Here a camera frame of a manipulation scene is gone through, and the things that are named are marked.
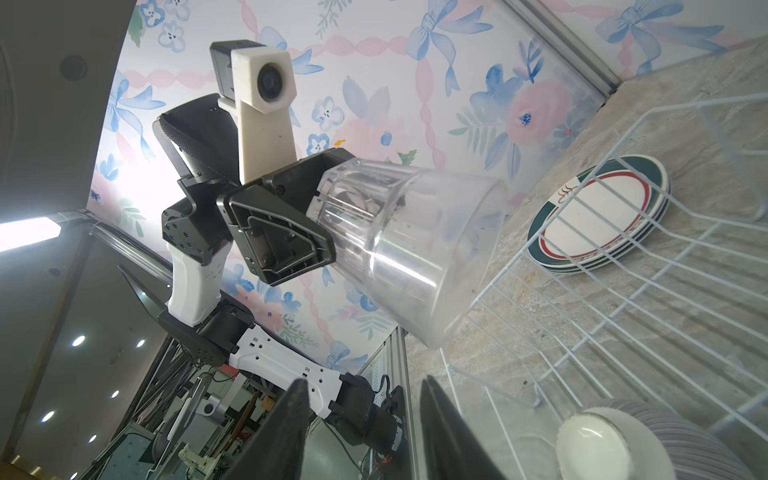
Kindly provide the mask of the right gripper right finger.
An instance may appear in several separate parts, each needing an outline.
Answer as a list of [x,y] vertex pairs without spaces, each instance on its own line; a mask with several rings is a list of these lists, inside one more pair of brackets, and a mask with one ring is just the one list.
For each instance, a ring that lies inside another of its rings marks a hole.
[[420,415],[428,479],[504,479],[458,409],[431,375],[421,383]]

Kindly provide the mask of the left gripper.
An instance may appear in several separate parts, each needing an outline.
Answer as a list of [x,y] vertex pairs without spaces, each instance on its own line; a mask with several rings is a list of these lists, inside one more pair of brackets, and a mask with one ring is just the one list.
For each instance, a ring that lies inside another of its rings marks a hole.
[[269,286],[333,263],[330,233],[305,214],[322,176],[352,154],[326,149],[242,184],[237,127],[218,99],[199,97],[152,125],[184,193],[162,212],[163,240],[201,265],[236,245],[249,271]]

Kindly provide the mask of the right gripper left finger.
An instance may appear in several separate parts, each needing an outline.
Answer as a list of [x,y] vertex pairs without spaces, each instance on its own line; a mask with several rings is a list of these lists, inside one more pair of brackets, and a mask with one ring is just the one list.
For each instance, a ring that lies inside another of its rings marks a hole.
[[236,461],[237,479],[299,479],[312,410],[308,382],[293,381]]

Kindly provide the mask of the clear glass cup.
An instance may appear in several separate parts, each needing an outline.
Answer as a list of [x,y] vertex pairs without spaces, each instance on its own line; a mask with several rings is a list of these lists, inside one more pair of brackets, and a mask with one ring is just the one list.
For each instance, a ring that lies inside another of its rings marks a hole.
[[496,178],[352,159],[324,173],[307,215],[336,269],[436,349],[480,292],[508,199]]

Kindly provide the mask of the white plate green red rim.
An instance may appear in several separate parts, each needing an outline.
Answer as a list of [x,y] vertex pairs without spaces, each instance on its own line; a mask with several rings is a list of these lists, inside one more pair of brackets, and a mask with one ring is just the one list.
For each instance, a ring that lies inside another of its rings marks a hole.
[[537,212],[528,231],[528,254],[558,273],[605,265],[651,233],[670,193],[668,173],[654,157],[626,155],[590,167]]

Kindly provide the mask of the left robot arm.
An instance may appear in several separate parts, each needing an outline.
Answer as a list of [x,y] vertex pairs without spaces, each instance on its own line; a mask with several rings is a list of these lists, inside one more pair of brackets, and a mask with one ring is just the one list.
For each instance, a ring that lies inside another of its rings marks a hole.
[[241,181],[237,128],[216,94],[165,112],[153,130],[179,173],[184,196],[161,216],[162,237],[173,256],[171,298],[162,301],[129,278],[145,310],[194,361],[229,365],[281,389],[304,380],[313,413],[348,443],[385,457],[397,455],[406,436],[394,401],[377,405],[376,390],[365,378],[313,362],[263,330],[224,290],[224,264],[232,247],[268,286],[336,258],[329,232],[306,211],[323,174],[351,154],[331,148],[252,182]]

